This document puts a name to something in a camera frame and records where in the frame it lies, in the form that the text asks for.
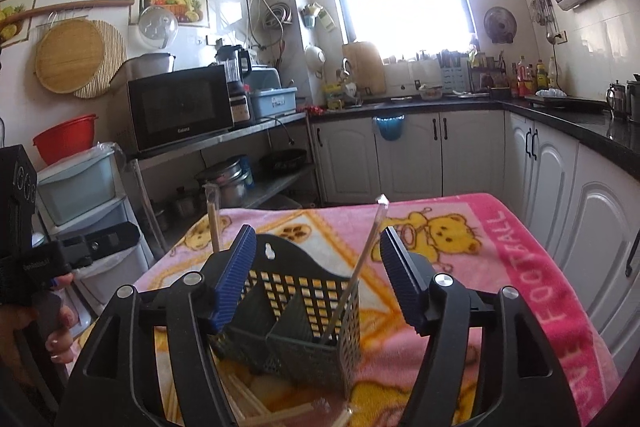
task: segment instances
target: blender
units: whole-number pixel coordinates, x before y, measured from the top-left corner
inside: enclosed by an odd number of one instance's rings
[[[240,45],[220,46],[216,54],[216,62],[225,67],[226,89],[229,93],[231,114],[234,127],[243,127],[254,123],[254,112],[248,87],[242,81],[252,71],[249,51]]]

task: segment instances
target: red bowl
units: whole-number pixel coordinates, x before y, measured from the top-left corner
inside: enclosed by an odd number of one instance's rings
[[[59,123],[38,134],[33,144],[47,165],[91,149],[94,146],[96,118],[94,114],[86,114]]]

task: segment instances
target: cutlery basket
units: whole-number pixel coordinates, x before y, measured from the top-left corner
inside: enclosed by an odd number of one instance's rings
[[[258,234],[236,314],[211,338],[216,355],[348,396],[360,358],[357,285],[328,342],[319,344],[348,281],[287,239]]]

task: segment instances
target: microwave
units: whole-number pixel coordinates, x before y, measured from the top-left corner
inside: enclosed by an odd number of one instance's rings
[[[129,80],[111,99],[112,136],[127,155],[233,127],[224,66]]]

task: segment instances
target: white cabinet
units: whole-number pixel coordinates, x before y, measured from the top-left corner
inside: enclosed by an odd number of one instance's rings
[[[532,156],[529,140],[534,123],[528,118],[504,114],[504,191],[502,202],[524,222],[531,183]]]
[[[580,145],[556,263],[624,372],[640,347],[640,183]]]
[[[504,112],[440,113],[442,195],[488,192],[502,197]]]
[[[440,122],[437,113],[408,114],[398,140],[375,131],[380,187],[390,201],[437,198],[442,195]]]
[[[380,195],[376,140],[370,118],[313,126],[329,203],[374,203]]]
[[[532,168],[524,224],[554,257],[571,198],[578,140],[536,123],[529,150],[527,161],[532,160]]]

